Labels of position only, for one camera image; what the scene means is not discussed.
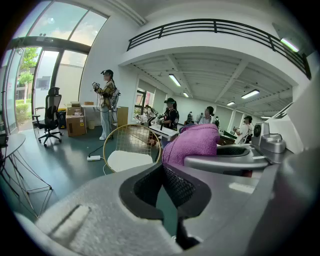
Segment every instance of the tree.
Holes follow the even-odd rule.
[[[26,69],[27,71],[30,68],[33,68],[37,64],[37,48],[26,48],[23,56],[23,63],[21,65],[21,69]]]
[[[20,69],[26,69],[26,71],[22,72],[19,78],[19,82],[25,85],[24,104],[27,102],[28,85],[34,80],[34,75],[30,74],[30,68],[37,65],[38,55],[37,48],[27,47],[24,51],[23,62]]]
[[[34,75],[30,74],[30,71],[24,71],[20,74],[19,83],[24,84],[24,104],[27,102],[28,85],[34,80]]]

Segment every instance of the camouflage jacket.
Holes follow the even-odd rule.
[[[103,89],[98,88],[95,91],[97,94],[100,94],[101,107],[107,106],[107,108],[111,110],[110,98],[112,97],[112,94],[115,92],[115,90],[115,84],[112,80],[110,80],[105,84],[105,87]]]

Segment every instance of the trash can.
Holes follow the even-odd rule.
[[[66,114],[67,114],[67,109],[65,109],[65,108],[58,109],[59,129],[66,129],[67,128]]]
[[[89,121],[89,122],[88,122],[88,128],[89,128],[90,130],[93,130],[93,129],[95,128],[95,121]]]

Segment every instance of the black office chair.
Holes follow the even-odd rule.
[[[50,132],[51,130],[54,130],[58,127],[58,107],[61,101],[61,95],[59,94],[58,87],[52,87],[49,89],[48,95],[45,97],[45,114],[44,114],[44,120],[39,121],[40,115],[33,114],[32,117],[36,118],[36,123],[34,123],[35,127],[38,127],[39,129],[44,129],[45,135],[41,136],[38,140],[41,142],[42,138],[45,138],[44,140],[44,147],[47,147],[47,140],[50,137],[56,138],[61,142],[61,139],[55,134],[62,133],[60,131],[56,132]]]

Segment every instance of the chair base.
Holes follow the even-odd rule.
[[[47,147],[47,144],[46,144],[47,140],[48,140],[49,138],[51,138],[51,137],[58,139],[59,142],[62,142],[61,138],[55,136],[55,134],[60,134],[60,136],[62,135],[62,133],[61,133],[60,131],[50,132],[50,130],[47,130],[47,134],[41,136],[40,138],[38,138],[38,140],[39,140],[39,142],[41,143],[41,139],[42,139],[42,138],[45,138],[44,143],[43,143],[43,145],[44,145],[45,148]]]

